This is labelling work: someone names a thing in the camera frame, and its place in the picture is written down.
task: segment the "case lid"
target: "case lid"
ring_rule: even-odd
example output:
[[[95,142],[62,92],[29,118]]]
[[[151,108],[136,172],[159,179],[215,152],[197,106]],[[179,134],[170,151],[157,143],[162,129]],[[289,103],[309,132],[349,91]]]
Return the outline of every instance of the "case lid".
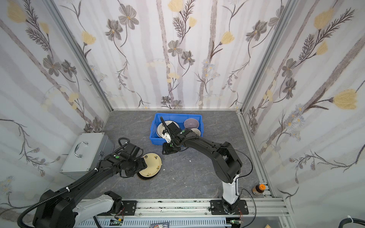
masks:
[[[83,133],[79,135],[61,168],[61,172],[80,172],[89,169],[98,152],[103,136],[104,133]],[[75,148],[77,145],[79,146],[76,150],[76,154],[82,155],[81,158],[78,158],[75,155]]]

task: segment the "black mounting plate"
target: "black mounting plate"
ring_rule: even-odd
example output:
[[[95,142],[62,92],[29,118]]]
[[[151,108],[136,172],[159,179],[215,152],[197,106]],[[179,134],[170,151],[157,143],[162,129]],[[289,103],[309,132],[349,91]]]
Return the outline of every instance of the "black mounting plate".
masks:
[[[123,215],[134,215],[135,211],[136,211],[136,205],[137,205],[137,201],[136,200],[122,200],[123,205],[124,205],[124,211],[123,211]],[[110,216],[111,214],[108,212],[105,213],[101,213],[98,214],[99,216]]]
[[[238,208],[241,210],[242,214],[244,214],[244,215],[249,214],[249,209],[247,208],[246,200],[239,201],[233,215],[239,215]],[[226,215],[226,213],[223,209],[222,200],[211,200],[210,201],[210,211],[212,212],[212,215]]]

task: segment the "plate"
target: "plate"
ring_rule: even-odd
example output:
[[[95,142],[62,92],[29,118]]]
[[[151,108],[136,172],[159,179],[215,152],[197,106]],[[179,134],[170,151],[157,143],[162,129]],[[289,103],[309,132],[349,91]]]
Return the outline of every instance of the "plate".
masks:
[[[144,156],[147,168],[140,171],[139,174],[143,177],[149,178],[155,176],[161,169],[162,161],[158,154],[148,153]]]
[[[176,126],[178,127],[178,128],[180,128],[179,127],[179,125],[176,123],[176,122],[174,122],[174,121],[172,121],[172,120],[166,120],[165,121],[165,123],[166,123],[166,125],[169,125],[170,123],[174,123],[174,124],[176,124]],[[160,137],[160,138],[162,138],[162,132],[165,130],[165,127],[163,126],[163,124],[162,123],[160,123],[159,125],[158,125],[158,127],[156,128],[156,134]]]

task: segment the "orange bottle cap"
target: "orange bottle cap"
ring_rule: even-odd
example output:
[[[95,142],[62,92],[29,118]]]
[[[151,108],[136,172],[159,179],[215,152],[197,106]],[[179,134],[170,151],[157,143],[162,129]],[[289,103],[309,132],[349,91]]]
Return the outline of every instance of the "orange bottle cap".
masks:
[[[265,185],[263,185],[263,184],[260,184],[260,185],[258,186],[258,188],[259,188],[260,190],[265,190],[265,189],[266,189],[266,186],[265,186]]]

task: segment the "metal handle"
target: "metal handle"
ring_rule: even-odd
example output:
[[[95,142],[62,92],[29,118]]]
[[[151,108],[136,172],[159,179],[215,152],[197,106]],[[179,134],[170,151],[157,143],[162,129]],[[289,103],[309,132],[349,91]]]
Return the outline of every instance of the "metal handle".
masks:
[[[88,142],[81,142],[81,143],[77,144],[77,146],[76,146],[76,148],[75,148],[75,155],[76,155],[76,157],[78,157],[78,158],[82,158],[82,154],[80,154],[80,155],[77,155],[77,154],[76,154],[76,151],[78,150],[78,148],[79,148],[80,144],[82,144],[82,143],[85,143],[85,145],[89,144]]]

